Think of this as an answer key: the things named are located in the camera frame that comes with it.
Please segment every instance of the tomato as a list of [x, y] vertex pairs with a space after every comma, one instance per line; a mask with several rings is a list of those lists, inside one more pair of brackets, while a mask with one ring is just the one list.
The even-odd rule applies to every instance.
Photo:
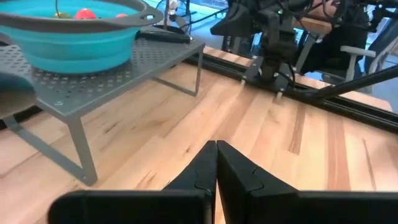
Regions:
[[76, 13], [75, 19], [96, 19], [96, 16], [94, 12], [89, 9], [80, 9]]

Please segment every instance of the bowl handle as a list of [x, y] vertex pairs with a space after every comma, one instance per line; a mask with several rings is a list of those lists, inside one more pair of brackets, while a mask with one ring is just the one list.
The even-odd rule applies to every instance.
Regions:
[[149, 6], [146, 2], [142, 3], [145, 4], [145, 7], [140, 13], [125, 17], [104, 19], [103, 22], [119, 27], [142, 27], [155, 24], [163, 19], [162, 12]]

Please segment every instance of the teal collapsible bowl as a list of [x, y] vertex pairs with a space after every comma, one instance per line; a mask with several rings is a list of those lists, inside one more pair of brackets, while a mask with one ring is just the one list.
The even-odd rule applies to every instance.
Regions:
[[107, 70], [131, 57], [140, 27], [163, 14], [141, 0], [58, 0], [58, 11], [80, 9], [100, 19], [52, 19], [55, 0], [0, 0], [0, 33], [8, 35], [34, 67], [79, 74]]

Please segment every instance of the wooden table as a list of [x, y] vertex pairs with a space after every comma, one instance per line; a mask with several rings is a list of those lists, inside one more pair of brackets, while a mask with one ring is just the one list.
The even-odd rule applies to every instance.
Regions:
[[[205, 49], [243, 65], [250, 60]], [[193, 88], [196, 68], [163, 78]], [[325, 84], [305, 77], [299, 82]], [[398, 190], [398, 138], [204, 70], [196, 98], [145, 82], [83, 117], [98, 171], [92, 189], [162, 189], [209, 139], [224, 139], [278, 178], [305, 190]], [[360, 93], [347, 97], [391, 110]], [[24, 123], [77, 160], [63, 123], [42, 113]], [[0, 132], [1, 223], [45, 223], [52, 201], [88, 189], [10, 131]], [[217, 223], [224, 223], [217, 198]]]
[[310, 18], [303, 18], [301, 23], [299, 23], [296, 19], [293, 19], [293, 26], [322, 35], [328, 34], [331, 31], [330, 23]]

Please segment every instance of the light wood surface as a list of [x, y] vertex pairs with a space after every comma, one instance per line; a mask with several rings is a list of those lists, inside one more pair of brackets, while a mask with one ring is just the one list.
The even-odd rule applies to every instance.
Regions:
[[330, 23], [309, 18], [303, 18], [301, 23], [299, 23], [296, 19], [293, 19], [293, 26], [321, 35], [328, 34], [331, 31]]
[[[193, 88], [195, 74], [195, 67], [180, 64], [163, 78]], [[385, 101], [350, 94], [389, 108]], [[206, 70], [196, 98], [148, 81], [82, 120], [99, 177], [92, 187], [10, 131], [0, 132], [0, 223], [45, 223], [52, 201], [71, 190], [161, 189], [209, 139], [228, 141], [298, 189], [398, 189], [397, 136], [289, 98], [275, 102], [273, 94]], [[42, 113], [23, 125], [77, 160], [67, 128], [57, 119]], [[219, 196], [216, 221], [224, 223]]]

